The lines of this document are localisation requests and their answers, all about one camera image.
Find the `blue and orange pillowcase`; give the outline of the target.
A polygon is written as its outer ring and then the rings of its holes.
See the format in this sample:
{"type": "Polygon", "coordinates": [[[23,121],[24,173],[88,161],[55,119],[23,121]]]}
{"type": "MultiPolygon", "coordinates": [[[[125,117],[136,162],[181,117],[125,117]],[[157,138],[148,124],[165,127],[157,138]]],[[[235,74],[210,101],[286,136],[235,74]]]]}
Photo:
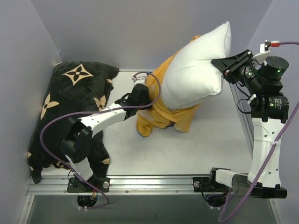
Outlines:
{"type": "MultiPolygon", "coordinates": [[[[163,83],[167,68],[179,51],[165,60],[153,71],[153,75],[158,78],[161,85],[163,83]]],[[[153,76],[148,75],[145,84],[149,88],[150,99],[154,101],[158,96],[158,84],[156,79],[153,76]]],[[[201,104],[197,104],[186,109],[170,110],[165,106],[159,97],[151,109],[138,111],[136,130],[141,136],[148,137],[150,136],[152,129],[155,127],[165,129],[171,125],[174,125],[174,128],[177,131],[187,133],[189,132],[193,117],[200,105],[201,104]]]]}

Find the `white pillow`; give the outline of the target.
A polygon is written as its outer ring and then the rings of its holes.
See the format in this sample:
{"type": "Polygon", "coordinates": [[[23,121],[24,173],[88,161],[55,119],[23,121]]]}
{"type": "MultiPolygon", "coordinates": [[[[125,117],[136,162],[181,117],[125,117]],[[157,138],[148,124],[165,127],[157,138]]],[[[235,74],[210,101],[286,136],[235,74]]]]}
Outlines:
{"type": "Polygon", "coordinates": [[[174,56],[161,85],[161,99],[172,110],[185,109],[221,93],[222,73],[211,61],[230,54],[231,28],[225,22],[194,37],[174,56]]]}

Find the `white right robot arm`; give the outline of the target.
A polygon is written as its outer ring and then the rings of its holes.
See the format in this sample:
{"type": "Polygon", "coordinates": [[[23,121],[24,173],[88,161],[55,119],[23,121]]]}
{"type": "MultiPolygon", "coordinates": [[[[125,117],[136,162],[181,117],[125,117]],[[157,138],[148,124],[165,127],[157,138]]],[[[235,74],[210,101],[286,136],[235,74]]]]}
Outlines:
{"type": "Polygon", "coordinates": [[[246,50],[236,56],[213,59],[212,65],[230,84],[241,83],[250,96],[254,128],[253,155],[250,171],[244,175],[226,168],[212,168],[207,185],[218,191],[223,186],[236,196],[259,198],[286,198],[287,190],[281,187],[279,177],[280,136],[278,135],[289,115],[289,100],[283,95],[281,77],[289,63],[272,56],[269,47],[253,55],[246,50]]]}

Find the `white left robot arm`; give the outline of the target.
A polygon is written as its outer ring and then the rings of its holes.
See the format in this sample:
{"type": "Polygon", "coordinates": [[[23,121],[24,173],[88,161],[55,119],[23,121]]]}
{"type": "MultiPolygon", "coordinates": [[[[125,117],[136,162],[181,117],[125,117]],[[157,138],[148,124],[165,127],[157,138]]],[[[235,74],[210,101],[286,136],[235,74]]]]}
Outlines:
{"type": "Polygon", "coordinates": [[[143,84],[136,84],[131,93],[99,113],[78,119],[68,118],[69,123],[62,132],[58,147],[68,159],[73,172],[80,177],[78,187],[82,191],[89,192],[94,188],[93,171],[87,158],[93,137],[110,125],[134,116],[139,109],[150,107],[149,88],[143,84]]]}

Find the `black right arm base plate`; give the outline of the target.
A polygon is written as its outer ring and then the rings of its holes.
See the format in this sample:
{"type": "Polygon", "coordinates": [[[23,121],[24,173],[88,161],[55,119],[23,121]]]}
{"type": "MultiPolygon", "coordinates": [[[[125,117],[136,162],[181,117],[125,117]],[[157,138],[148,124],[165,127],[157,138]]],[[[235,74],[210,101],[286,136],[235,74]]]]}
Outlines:
{"type": "Polygon", "coordinates": [[[193,177],[192,183],[194,192],[218,192],[220,194],[224,194],[229,191],[229,188],[223,184],[210,183],[207,176],[193,177]]]}

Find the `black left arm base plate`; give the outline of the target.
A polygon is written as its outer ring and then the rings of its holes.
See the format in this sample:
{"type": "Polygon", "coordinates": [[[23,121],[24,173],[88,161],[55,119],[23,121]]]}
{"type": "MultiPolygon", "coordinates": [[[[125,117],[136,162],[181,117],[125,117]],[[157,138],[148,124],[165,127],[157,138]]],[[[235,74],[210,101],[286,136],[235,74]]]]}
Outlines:
{"type": "Polygon", "coordinates": [[[107,193],[109,191],[110,178],[108,177],[91,177],[87,183],[81,181],[77,177],[69,179],[67,192],[68,193],[91,193],[100,191],[107,193]]]}

